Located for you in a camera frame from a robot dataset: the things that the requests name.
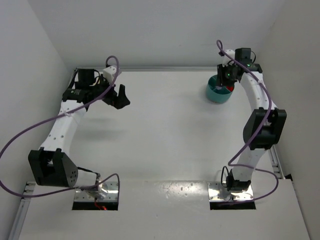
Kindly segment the red lego brick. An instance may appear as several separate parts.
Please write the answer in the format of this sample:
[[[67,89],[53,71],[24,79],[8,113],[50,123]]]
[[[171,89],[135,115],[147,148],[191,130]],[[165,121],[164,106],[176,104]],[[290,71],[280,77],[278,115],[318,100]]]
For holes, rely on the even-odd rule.
[[[234,87],[233,86],[227,86],[226,87],[230,92],[232,92],[234,90]]]

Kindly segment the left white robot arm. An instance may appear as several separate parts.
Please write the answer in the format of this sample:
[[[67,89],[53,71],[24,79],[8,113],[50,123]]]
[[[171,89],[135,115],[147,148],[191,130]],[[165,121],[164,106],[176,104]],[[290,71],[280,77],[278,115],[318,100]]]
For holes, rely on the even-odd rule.
[[[95,98],[120,110],[130,105],[125,86],[120,84],[115,91],[112,81],[117,68],[108,65],[102,72],[96,69],[77,69],[68,88],[62,95],[59,114],[48,137],[38,150],[31,150],[28,161],[40,186],[66,187],[76,186],[79,168],[70,159],[70,147],[81,119],[88,111],[89,102]]]

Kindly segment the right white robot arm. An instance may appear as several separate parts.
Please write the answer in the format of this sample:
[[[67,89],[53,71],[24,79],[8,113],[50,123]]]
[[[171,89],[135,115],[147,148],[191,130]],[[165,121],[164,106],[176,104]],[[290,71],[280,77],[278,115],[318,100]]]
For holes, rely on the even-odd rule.
[[[217,65],[216,86],[233,87],[240,83],[252,110],[242,132],[244,146],[228,163],[231,170],[225,187],[229,192],[244,192],[249,188],[258,162],[279,142],[287,119],[287,112],[272,101],[262,67],[252,60],[251,54],[250,48],[219,51],[223,60]]]

